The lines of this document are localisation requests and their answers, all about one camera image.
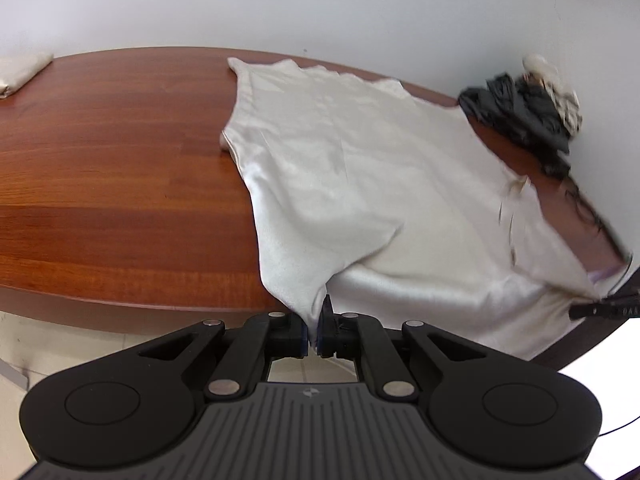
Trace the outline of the dark grey garment pile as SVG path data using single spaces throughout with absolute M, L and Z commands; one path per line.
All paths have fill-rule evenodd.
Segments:
M 570 154 L 570 130 L 541 84 L 504 73 L 484 87 L 465 88 L 458 104 L 465 114 L 534 155 L 547 176 L 564 180 L 570 174 L 563 158 Z

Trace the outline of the folded cream garment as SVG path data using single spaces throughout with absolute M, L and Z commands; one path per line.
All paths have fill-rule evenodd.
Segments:
M 51 53 L 6 56 L 0 61 L 0 96 L 6 99 L 28 84 L 53 61 Z

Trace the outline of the white cloth bundle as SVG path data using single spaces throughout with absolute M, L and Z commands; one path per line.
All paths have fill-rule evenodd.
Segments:
M 570 137 L 577 136 L 582 130 L 582 112 L 576 91 L 561 78 L 559 70 L 539 54 L 525 55 L 523 68 L 527 77 L 547 91 Z

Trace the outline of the beige satin shirt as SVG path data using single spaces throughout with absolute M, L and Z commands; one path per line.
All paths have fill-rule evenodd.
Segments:
M 222 130 L 252 202 L 262 284 L 318 333 L 322 302 L 421 320 L 522 359 L 604 288 L 544 218 L 528 177 L 459 107 L 291 60 L 230 58 Z

